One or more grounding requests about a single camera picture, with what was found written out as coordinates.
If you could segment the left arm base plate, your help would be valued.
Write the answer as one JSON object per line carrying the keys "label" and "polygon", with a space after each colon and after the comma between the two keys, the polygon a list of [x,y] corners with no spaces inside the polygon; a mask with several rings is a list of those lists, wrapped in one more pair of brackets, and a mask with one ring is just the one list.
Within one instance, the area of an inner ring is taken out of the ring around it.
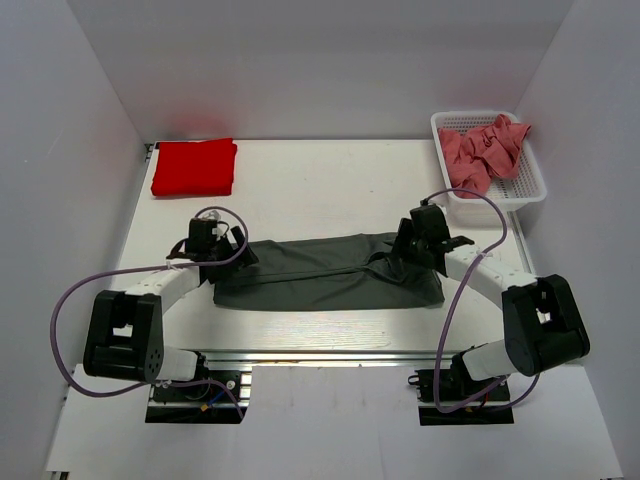
{"label": "left arm base plate", "polygon": [[[209,377],[225,385],[245,414],[250,398],[250,370],[211,370]],[[217,385],[153,387],[149,394],[145,422],[148,424],[237,425],[240,418],[234,403]]]}

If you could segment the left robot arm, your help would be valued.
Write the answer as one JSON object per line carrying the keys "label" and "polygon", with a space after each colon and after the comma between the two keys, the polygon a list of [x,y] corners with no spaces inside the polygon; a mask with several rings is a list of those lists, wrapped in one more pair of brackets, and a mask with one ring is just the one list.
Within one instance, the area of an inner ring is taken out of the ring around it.
{"label": "left robot arm", "polygon": [[220,234],[215,221],[193,220],[189,236],[167,256],[183,260],[152,273],[122,291],[104,290],[94,301],[85,345],[87,374],[155,383],[171,381],[188,398],[199,399],[211,387],[202,354],[165,344],[163,316],[188,293],[254,265],[258,257],[239,226]]}

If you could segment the dark grey t-shirt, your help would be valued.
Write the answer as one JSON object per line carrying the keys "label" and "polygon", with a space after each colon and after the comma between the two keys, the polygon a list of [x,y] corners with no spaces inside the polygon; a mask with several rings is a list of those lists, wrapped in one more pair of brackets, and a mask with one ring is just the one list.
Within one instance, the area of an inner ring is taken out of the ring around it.
{"label": "dark grey t-shirt", "polygon": [[253,242],[258,262],[214,287],[216,306],[312,312],[435,308],[441,281],[392,255],[394,233]]}

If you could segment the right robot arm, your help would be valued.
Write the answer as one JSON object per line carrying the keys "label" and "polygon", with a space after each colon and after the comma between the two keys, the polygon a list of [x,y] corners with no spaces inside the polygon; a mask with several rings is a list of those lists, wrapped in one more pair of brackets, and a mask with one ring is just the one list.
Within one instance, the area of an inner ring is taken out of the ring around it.
{"label": "right robot arm", "polygon": [[590,339],[568,281],[557,274],[537,277],[478,249],[464,236],[452,237],[444,221],[423,228],[400,222],[393,252],[403,261],[435,270],[469,287],[502,315],[503,338],[471,347],[451,360],[451,384],[472,399],[488,380],[520,373],[533,377],[585,357]]}

